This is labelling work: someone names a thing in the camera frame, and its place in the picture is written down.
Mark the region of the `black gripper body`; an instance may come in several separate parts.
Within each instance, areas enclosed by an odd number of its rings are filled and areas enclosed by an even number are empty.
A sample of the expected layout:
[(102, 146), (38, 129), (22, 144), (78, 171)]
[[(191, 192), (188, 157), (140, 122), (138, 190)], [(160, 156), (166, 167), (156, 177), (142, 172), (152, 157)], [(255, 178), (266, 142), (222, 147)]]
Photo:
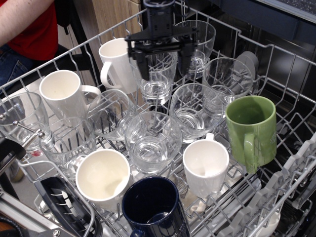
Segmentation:
[(191, 57), (197, 46), (197, 28), (176, 26), (173, 23), (174, 0), (145, 0), (147, 27), (125, 38), (128, 56), (178, 52)]

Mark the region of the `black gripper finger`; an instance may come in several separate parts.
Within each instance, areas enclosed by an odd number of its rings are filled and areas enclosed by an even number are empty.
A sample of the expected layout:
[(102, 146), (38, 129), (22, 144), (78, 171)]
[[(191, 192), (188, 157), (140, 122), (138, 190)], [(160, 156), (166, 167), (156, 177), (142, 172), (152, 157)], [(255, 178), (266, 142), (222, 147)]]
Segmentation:
[(178, 71), (181, 76), (185, 76), (191, 65), (191, 58), (196, 50), (195, 46), (184, 46), (178, 52)]
[(142, 79), (149, 80), (149, 66), (148, 66), (148, 54), (147, 52), (131, 52), (130, 53), (130, 65), (137, 67)]

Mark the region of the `person forearm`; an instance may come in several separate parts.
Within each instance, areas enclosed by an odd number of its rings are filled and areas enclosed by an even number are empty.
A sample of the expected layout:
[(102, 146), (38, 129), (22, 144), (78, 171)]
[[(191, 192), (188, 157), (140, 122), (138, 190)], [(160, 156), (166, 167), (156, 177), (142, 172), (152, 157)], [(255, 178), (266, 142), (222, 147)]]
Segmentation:
[(0, 44), (22, 33), (51, 5), (51, 0), (7, 0), (0, 7)]

